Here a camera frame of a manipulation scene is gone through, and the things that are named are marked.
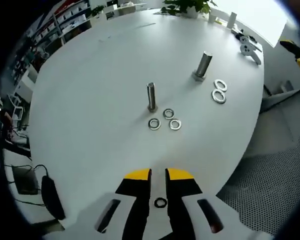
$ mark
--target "gray carpet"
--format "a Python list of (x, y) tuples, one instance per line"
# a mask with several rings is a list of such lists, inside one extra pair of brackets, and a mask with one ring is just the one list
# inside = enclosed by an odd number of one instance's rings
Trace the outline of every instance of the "gray carpet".
[(300, 138), (284, 151), (243, 158), (217, 197), (248, 228), (275, 235), (300, 201)]

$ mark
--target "metal bolt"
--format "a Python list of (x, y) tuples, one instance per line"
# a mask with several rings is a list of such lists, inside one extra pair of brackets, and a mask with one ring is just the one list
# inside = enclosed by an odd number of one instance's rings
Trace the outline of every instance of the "metal bolt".
[(153, 82), (148, 83), (146, 85), (146, 89), (148, 92), (148, 99), (149, 99), (148, 110), (150, 111), (150, 113), (154, 113), (158, 109), (156, 105), (155, 84)]
[(203, 80), (206, 78), (206, 72), (211, 62), (211, 59), (212, 54), (203, 52), (203, 56), (201, 58), (197, 70), (192, 73), (192, 76), (196, 81), (203, 82)]

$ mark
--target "white round table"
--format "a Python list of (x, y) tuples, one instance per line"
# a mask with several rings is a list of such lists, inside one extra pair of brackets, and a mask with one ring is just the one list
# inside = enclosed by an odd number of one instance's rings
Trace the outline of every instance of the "white round table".
[[(42, 66), (32, 96), (29, 140), (34, 164), (54, 180), (67, 227), (80, 210), (114, 192), (125, 174), (152, 169), (152, 198), (165, 191), (165, 168), (194, 175), (215, 195), (231, 176), (253, 134), (263, 95), (262, 65), (240, 53), (229, 29), (202, 19), (136, 12), (98, 23)], [(213, 54), (203, 83), (191, 73)], [(226, 103), (212, 99), (226, 82)], [(156, 113), (146, 85), (156, 86)], [(181, 120), (169, 128), (163, 111)], [(158, 118), (161, 128), (150, 130)]]

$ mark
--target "silver washer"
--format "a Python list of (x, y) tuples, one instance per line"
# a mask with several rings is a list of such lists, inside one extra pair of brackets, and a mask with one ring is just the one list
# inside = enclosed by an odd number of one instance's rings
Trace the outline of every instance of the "silver washer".
[[(175, 127), (173, 126), (173, 123), (178, 123), (178, 126)], [(179, 119), (172, 119), (170, 122), (169, 122), (169, 126), (172, 130), (179, 130), (181, 128), (181, 121)]]
[[(222, 99), (219, 99), (216, 97), (216, 93), (221, 94)], [(214, 101), (216, 101), (218, 104), (224, 104), (226, 102), (226, 95), (223, 91), (221, 91), (220, 89), (215, 89), (212, 91), (212, 98)]]
[(151, 118), (148, 122), (148, 127), (151, 130), (158, 130), (161, 127), (161, 122), (157, 118)]
[(220, 80), (220, 79), (214, 80), (214, 85), (215, 85), (216, 89), (219, 89), (223, 92), (226, 92), (227, 89), (228, 89), (227, 84), (224, 81)]
[(173, 119), (175, 117), (175, 111), (173, 111), (171, 108), (167, 108), (163, 111), (163, 116), (165, 119)]

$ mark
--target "o-ring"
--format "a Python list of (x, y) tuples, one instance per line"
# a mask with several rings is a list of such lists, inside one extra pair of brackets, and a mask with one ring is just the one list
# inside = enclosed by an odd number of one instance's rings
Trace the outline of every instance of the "o-ring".
[[(216, 93), (221, 94), (222, 99), (219, 99), (216, 97)], [(223, 91), (221, 91), (220, 89), (215, 89), (212, 91), (212, 98), (214, 101), (216, 101), (218, 104), (224, 104), (226, 102), (226, 95)]]
[(227, 84), (224, 81), (220, 80), (220, 79), (214, 80), (214, 85), (215, 85), (216, 89), (219, 89), (222, 92), (226, 92), (227, 89), (228, 89)]
[(151, 130), (158, 130), (161, 127), (161, 122), (157, 118), (151, 118), (148, 122), (148, 127)]
[(158, 209), (163, 209), (165, 206), (167, 206), (167, 204), (168, 204), (168, 201), (165, 200), (163, 197), (158, 197), (156, 200), (154, 200), (154, 206)]
[(169, 126), (172, 130), (179, 130), (181, 128), (181, 121), (179, 119), (172, 119), (170, 122), (169, 122)]
[(165, 119), (173, 119), (175, 117), (175, 111), (173, 111), (171, 108), (167, 108), (163, 111), (163, 116)]

